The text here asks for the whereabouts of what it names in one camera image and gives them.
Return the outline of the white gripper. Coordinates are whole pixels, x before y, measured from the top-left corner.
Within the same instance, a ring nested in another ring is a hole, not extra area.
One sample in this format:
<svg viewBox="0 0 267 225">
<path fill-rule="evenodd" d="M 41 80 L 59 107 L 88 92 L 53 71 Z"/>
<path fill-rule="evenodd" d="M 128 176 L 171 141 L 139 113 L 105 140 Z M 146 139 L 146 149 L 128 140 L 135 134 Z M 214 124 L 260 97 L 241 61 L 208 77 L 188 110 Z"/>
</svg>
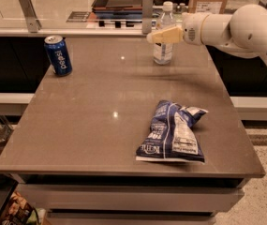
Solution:
<svg viewBox="0 0 267 225">
<path fill-rule="evenodd" d="M 183 40 L 188 44 L 201 45 L 201 29 L 208 13 L 183 13 L 182 28 L 173 26 L 154 31 L 147 35 L 149 43 L 179 43 Z"/>
</svg>

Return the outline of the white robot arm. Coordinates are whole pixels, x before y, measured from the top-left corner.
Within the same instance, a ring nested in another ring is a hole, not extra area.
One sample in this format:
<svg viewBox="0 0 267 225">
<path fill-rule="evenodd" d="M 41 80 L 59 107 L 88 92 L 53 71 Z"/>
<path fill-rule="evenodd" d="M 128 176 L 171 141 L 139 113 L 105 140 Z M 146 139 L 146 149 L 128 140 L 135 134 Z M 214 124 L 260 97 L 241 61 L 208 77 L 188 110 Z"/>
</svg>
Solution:
<svg viewBox="0 0 267 225">
<path fill-rule="evenodd" d="M 147 35 L 149 43 L 208 45 L 243 58 L 259 57 L 267 66 L 267 9 L 239 7 L 233 14 L 183 13 L 181 25 L 168 25 Z"/>
</svg>

